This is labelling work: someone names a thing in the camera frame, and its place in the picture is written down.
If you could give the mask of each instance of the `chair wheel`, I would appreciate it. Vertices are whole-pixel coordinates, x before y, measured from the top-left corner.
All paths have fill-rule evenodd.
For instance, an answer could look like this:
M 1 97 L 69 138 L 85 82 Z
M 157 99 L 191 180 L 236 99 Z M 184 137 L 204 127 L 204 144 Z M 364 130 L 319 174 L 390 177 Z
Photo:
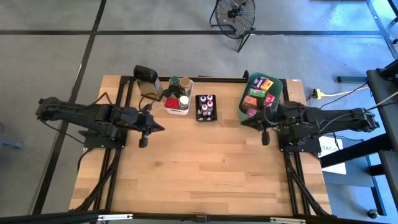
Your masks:
M 378 214 L 378 212 L 377 212 L 376 209 L 370 209 L 370 210 L 368 211 L 368 217 L 369 217 L 369 218 L 375 219 L 375 218 L 377 218 L 378 216 L 379 216 L 379 214 Z

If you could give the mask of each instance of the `white paper sign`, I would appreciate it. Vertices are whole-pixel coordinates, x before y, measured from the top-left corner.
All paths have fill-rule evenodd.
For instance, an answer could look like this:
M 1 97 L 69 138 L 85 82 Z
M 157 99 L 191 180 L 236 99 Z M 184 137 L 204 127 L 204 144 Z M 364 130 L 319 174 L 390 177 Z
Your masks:
M 334 138 L 322 136 L 319 138 L 319 143 L 321 144 L 321 149 L 322 149 L 322 152 L 319 157 L 338 151 Z M 340 147 L 340 149 L 343 148 L 343 141 L 341 139 L 337 139 L 337 144 Z M 336 174 L 346 175 L 346 165 L 343 162 L 341 164 L 323 168 L 322 171 L 334 172 Z

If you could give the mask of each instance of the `fan stand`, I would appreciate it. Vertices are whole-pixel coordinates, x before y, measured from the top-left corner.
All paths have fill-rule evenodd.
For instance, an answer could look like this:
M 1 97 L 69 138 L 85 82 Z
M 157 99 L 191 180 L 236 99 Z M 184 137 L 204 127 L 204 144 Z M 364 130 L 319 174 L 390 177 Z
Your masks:
M 214 16 L 214 13 L 216 12 L 216 9 L 217 9 L 217 5 L 218 5 L 218 2 L 219 2 L 220 0 L 216 0 L 216 6 L 214 7 L 214 9 L 213 9 L 213 12 L 211 13 L 211 16 L 210 16 L 210 19 L 209 19 L 209 24 L 210 24 L 210 26 L 211 27 L 215 27 L 215 26 L 218 26 L 218 27 L 220 27 L 220 26 L 230 26 L 232 29 L 234 29 L 235 30 L 235 32 L 236 32 L 236 29 L 235 29 L 235 27 L 233 27 L 233 26 L 231 26 L 231 25 L 229 25 L 229 24 L 225 24 L 225 25 L 218 25 L 218 24 L 212 24 L 211 23 L 211 19 L 213 18 L 213 16 Z M 251 32 L 252 31 L 254 31 L 256 28 L 250 28 L 250 31 L 249 31 L 249 33 L 248 34 L 246 34 L 247 35 L 247 37 L 246 38 L 244 38 L 244 37 L 242 37 L 242 40 L 241 40 L 241 43 L 239 44 L 239 47 L 238 47 L 238 50 L 237 50 L 237 53 L 239 53 L 240 51 L 241 51 L 241 49 L 242 49 L 242 47 L 243 47 L 243 45 L 246 43 L 246 41 L 248 40 L 248 38 L 250 37 L 250 35 L 251 35 Z

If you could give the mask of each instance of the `wooden table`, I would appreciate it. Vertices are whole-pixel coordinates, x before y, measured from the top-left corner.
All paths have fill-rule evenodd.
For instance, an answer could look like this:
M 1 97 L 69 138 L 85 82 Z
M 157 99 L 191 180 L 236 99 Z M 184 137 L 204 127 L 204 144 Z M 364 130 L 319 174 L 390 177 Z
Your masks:
M 104 76 L 99 94 L 108 92 L 115 101 L 119 80 L 120 76 Z M 129 131 L 111 211 L 291 216 L 284 158 L 275 132 L 270 132 L 271 143 L 262 146 L 261 133 L 238 121 L 237 107 L 245 86 L 195 82 L 193 95 L 217 97 L 218 120 L 212 123 L 195 121 L 195 101 L 187 116 L 168 114 L 161 103 L 154 103 L 151 114 L 165 131 L 151 134 L 144 149 L 138 148 L 141 134 Z M 287 89 L 291 101 L 305 103 L 300 80 L 287 80 Z M 135 83 L 130 106 L 137 108 L 140 99 Z M 95 149 L 83 158 L 70 208 L 79 206 L 93 190 L 103 156 L 104 149 Z M 306 186 L 331 212 L 318 159 L 306 153 L 301 158 Z M 297 186 L 295 192 L 302 213 Z

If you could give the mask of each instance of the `black tray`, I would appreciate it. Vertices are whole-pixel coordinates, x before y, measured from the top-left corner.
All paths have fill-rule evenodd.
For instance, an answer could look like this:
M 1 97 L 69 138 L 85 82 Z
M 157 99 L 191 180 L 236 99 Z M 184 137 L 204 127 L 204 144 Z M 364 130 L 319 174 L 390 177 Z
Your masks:
M 198 122 L 211 122 L 211 121 L 216 121 L 217 120 L 217 102 L 216 102 L 216 95 L 212 95 L 213 96 L 213 113 L 203 120 L 199 120 L 199 118 L 201 118 L 201 114 L 198 114 L 198 110 L 200 110 L 200 97 L 201 96 L 207 96 L 207 95 L 196 95 L 195 96 L 195 114 L 196 114 L 196 120 Z

